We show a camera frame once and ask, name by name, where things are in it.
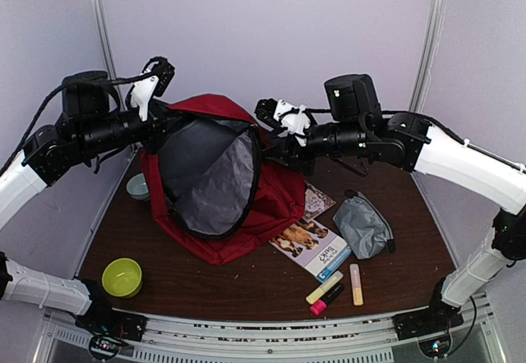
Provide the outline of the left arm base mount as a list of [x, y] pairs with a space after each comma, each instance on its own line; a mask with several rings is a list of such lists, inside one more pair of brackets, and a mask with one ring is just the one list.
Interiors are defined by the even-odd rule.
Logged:
[[132, 342], [140, 342], [147, 325], [144, 315], [109, 310], [104, 313], [72, 315], [75, 326], [87, 331], [91, 337], [88, 352], [100, 362], [107, 362], [121, 352], [132, 349]]

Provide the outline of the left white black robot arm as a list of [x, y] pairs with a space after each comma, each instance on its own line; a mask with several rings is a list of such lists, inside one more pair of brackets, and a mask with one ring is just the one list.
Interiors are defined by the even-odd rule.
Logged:
[[[104, 71], [67, 76], [49, 94], [62, 96], [62, 114], [51, 125], [30, 126], [1, 169], [1, 224], [78, 164], [99, 166], [129, 145], [160, 142], [179, 119], [159, 101], [175, 75], [172, 65], [155, 63], [140, 75], [109, 79]], [[1, 256], [1, 298], [85, 315], [100, 333], [118, 326], [94, 283], [29, 269]]]

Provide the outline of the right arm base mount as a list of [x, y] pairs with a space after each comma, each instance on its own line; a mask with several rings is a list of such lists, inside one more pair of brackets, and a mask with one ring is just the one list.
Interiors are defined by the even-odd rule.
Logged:
[[420, 352], [433, 360], [447, 357], [453, 347], [450, 330], [464, 323], [459, 312], [431, 308], [397, 314], [392, 320], [399, 341], [415, 338]]

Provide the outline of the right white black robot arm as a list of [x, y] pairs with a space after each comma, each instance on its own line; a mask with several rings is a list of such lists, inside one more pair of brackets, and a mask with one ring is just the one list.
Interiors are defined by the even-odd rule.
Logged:
[[525, 166], [471, 144], [433, 117], [382, 110], [368, 74], [337, 76], [324, 88], [333, 118], [326, 124], [316, 123], [315, 108], [258, 101], [256, 117], [272, 129], [266, 157], [305, 175], [322, 156], [388, 163], [453, 182], [500, 207], [481, 247], [437, 283], [429, 306], [419, 311], [425, 329], [438, 331], [504, 267], [524, 260]]

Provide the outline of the red student backpack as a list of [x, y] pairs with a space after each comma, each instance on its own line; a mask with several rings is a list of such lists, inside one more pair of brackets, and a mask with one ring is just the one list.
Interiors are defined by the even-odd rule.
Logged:
[[213, 265], [253, 252], [304, 214], [303, 175], [264, 155], [266, 131], [218, 94], [161, 104], [175, 117], [145, 145], [141, 167], [153, 219]]

